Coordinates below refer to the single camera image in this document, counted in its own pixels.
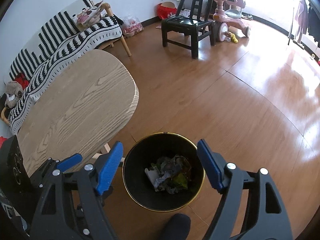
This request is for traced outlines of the brown plush toy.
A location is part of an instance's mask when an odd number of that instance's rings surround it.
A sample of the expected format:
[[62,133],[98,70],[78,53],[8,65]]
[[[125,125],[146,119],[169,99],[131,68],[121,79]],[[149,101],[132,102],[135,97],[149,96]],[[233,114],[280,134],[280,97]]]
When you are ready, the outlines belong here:
[[9,81],[6,86],[5,107],[12,109],[16,106],[23,95],[23,88],[17,81]]

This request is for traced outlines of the black gold trash bin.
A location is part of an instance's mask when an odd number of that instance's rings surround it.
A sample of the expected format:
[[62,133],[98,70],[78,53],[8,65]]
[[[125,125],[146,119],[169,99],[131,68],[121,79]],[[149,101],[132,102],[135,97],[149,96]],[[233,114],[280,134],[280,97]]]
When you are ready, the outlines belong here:
[[176,211],[190,204],[205,179],[196,145],[169,132],[138,141],[124,159],[122,174],[131,199],[155,212]]

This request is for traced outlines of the yellow toy on floor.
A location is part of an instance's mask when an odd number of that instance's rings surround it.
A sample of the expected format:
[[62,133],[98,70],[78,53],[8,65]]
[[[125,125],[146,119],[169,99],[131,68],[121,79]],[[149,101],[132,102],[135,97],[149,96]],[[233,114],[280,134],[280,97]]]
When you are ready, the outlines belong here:
[[225,31],[225,40],[228,42],[238,43],[238,39],[236,38],[236,35],[234,33],[231,33],[230,31]]

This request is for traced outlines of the red plastic stool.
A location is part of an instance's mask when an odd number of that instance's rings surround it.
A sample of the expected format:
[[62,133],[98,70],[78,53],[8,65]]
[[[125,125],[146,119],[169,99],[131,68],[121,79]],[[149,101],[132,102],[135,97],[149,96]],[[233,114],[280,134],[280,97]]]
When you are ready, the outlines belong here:
[[7,138],[5,137],[0,137],[0,148],[3,145],[3,142],[5,142],[7,140]]

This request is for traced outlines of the pink kids tricycle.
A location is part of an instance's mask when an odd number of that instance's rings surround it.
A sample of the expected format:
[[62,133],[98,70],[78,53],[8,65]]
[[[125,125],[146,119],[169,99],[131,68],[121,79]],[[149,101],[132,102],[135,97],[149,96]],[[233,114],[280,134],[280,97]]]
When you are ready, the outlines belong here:
[[249,37],[249,26],[245,25],[241,20],[242,9],[245,8],[244,0],[214,0],[217,4],[214,20],[214,33],[216,40],[223,42],[226,39],[231,39],[231,34],[228,34],[228,28],[234,27],[242,31],[245,37]]

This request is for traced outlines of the patterned cushion on sofa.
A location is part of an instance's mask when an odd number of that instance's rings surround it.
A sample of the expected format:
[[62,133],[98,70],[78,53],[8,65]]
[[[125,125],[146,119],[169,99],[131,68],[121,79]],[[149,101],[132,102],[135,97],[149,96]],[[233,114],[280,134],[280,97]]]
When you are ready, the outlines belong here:
[[79,14],[73,15],[73,21],[75,22],[79,30],[85,30],[95,24],[97,24],[101,19],[101,6],[103,1],[96,3],[90,8],[83,8]]

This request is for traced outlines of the plastic bag on floor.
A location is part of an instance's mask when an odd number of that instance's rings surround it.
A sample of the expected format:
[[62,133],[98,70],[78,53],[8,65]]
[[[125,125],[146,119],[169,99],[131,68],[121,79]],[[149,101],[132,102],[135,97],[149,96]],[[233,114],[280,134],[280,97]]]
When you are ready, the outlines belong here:
[[127,16],[123,19],[121,26],[125,38],[132,37],[143,30],[143,25],[135,16]]

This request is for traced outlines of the red cushion on sofa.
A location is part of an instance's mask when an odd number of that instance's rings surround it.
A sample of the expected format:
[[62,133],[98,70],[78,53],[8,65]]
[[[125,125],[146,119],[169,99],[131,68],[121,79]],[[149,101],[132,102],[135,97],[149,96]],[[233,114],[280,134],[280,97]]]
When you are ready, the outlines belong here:
[[14,81],[18,82],[22,86],[23,90],[25,90],[29,85],[29,81],[23,73],[17,74]]

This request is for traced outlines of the red bag by wall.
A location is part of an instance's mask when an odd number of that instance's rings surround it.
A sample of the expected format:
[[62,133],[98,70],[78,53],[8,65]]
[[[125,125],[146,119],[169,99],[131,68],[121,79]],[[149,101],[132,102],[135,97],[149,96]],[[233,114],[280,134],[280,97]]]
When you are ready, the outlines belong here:
[[156,7],[157,16],[164,20],[176,14],[177,8],[173,2],[159,3]]

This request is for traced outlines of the trash pile in bin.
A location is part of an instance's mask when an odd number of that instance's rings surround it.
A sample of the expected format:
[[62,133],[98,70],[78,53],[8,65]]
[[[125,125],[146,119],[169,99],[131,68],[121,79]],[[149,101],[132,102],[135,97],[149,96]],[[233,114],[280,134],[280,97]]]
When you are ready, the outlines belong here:
[[188,189],[190,171],[189,161],[181,155],[158,159],[157,163],[152,163],[150,168],[144,170],[156,192],[167,191],[169,194]]

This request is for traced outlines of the black wooden chair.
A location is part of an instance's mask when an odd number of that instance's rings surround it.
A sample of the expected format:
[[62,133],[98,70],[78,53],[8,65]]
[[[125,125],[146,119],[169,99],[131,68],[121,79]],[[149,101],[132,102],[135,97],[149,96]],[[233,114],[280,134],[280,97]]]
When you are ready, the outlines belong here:
[[[213,0],[192,0],[189,16],[180,14],[185,0],[181,0],[176,14],[161,21],[162,46],[174,44],[189,49],[191,57],[199,57],[199,42],[205,37],[210,38],[210,44],[215,44],[214,22],[209,20]],[[168,32],[184,34],[190,37],[190,45],[168,39]]]

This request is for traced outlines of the black white striped sofa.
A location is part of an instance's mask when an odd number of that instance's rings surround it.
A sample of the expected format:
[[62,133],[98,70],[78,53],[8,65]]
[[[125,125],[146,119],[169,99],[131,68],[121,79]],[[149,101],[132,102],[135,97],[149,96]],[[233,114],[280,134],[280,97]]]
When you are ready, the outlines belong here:
[[98,23],[80,30],[75,16],[92,7],[90,0],[76,0],[49,19],[24,45],[10,65],[4,83],[23,74],[29,84],[9,114],[11,133],[16,135],[31,108],[55,78],[85,53],[107,41],[122,37],[123,21],[104,15]]

